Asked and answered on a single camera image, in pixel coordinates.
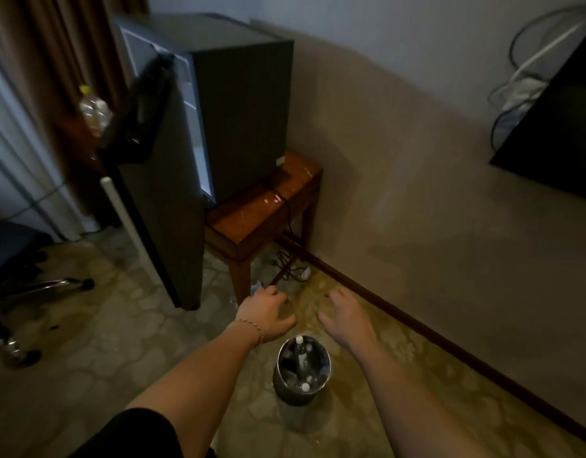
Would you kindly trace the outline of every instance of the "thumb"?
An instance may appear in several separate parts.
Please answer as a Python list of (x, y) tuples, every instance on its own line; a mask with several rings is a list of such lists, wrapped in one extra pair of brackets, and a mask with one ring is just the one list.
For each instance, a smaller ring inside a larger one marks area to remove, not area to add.
[(335, 323), (333, 322), (333, 320), (331, 318), (329, 318), (327, 315), (325, 315), (324, 313), (322, 313), (321, 311), (316, 313), (316, 317), (319, 319), (319, 321), (321, 322), (321, 324), (325, 328), (325, 331), (327, 332), (327, 334), (329, 334), (329, 336), (331, 336), (333, 338), (333, 336), (336, 332), (335, 331)]
[(297, 318), (295, 315), (291, 315), (287, 319), (277, 321), (272, 327), (272, 331), (278, 336), (282, 336), (287, 333), (293, 326), (297, 324)]

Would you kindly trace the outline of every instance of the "wooden baseboard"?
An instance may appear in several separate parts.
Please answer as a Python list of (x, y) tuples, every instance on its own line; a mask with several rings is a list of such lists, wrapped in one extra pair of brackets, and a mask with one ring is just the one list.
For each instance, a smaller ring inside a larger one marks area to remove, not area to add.
[(426, 326), (426, 324), (421, 323), (417, 319), (413, 318), (411, 315), (405, 313), (400, 308), (397, 308), (393, 304), (388, 303), (386, 300), (374, 294), (372, 291), (369, 291), (367, 288), (363, 287), (362, 285), (353, 281), (346, 275), (337, 271), (335, 268), (326, 264), (324, 261), (312, 255), (307, 250), (300, 250), (300, 248), (294, 242), (294, 239), (290, 238), (289, 236), (289, 234), (285, 233), (285, 236), (279, 238), (277, 242), (282, 247), (285, 247), (290, 251), (297, 251), (302, 260), (318, 268), (319, 270), (325, 272), (334, 280), (340, 282), (342, 285), (350, 289), (350, 291), (360, 295), (363, 299), (367, 300), (373, 306), (379, 308), (386, 314), (392, 316), (397, 321), (400, 321), (411, 330), (414, 330), (415, 332), (419, 333), (428, 341), (432, 342), (436, 346), (441, 347), (443, 350), (453, 355), (455, 358), (465, 363), (482, 376), (494, 382), (497, 386), (501, 387), (514, 397), (523, 401), (530, 408), (533, 408), (534, 411), (545, 416), (551, 422), (560, 426), (563, 430), (569, 432), (570, 434), (586, 442), (585, 426), (573, 420), (570, 416), (566, 415), (559, 409), (550, 405), (548, 402), (541, 399), (541, 397), (538, 397), (537, 395), (533, 394), (531, 391), (519, 385), (513, 379), (507, 377), (497, 369), (488, 365), (486, 362), (483, 362), (475, 355), (470, 354), (462, 347), (456, 345), (449, 339), (446, 339), (439, 333), (435, 332), (434, 330)]

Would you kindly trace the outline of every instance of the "office chair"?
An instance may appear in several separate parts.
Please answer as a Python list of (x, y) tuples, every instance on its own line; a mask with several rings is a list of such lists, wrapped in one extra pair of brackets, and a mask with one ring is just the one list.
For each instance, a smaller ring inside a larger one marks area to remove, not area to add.
[[(47, 259), (47, 253), (40, 249), (53, 244), (47, 233), (0, 220), (0, 312), (8, 301), (46, 289), (64, 286), (76, 286), (80, 291), (89, 291), (94, 287), (92, 279), (78, 280), (62, 278), (28, 285), (42, 270), (35, 263)], [(41, 359), (40, 350), (24, 352), (14, 339), (11, 330), (3, 323), (0, 316), (0, 346), (19, 367), (30, 366)]]

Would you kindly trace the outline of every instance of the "bracelet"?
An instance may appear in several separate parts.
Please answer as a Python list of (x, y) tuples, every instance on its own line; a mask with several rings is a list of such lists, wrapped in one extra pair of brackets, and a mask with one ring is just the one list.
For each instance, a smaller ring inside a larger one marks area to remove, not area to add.
[(243, 323), (248, 323), (248, 324), (256, 327), (257, 331), (259, 331), (259, 343), (257, 345), (259, 346), (263, 342), (263, 331), (261, 330), (261, 328), (259, 327), (259, 325), (257, 323), (253, 323), (251, 320), (245, 320), (243, 318), (238, 318), (235, 321), (241, 321)]

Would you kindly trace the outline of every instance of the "person's right arm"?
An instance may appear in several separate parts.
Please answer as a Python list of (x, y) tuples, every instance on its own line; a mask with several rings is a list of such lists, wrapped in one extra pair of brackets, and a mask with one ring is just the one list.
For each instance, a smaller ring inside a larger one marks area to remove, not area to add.
[(335, 318), (317, 314), (367, 377), (392, 450), (403, 458), (487, 458), (487, 452), (444, 410), (422, 382), (380, 345), (365, 311), (347, 289), (328, 294)]

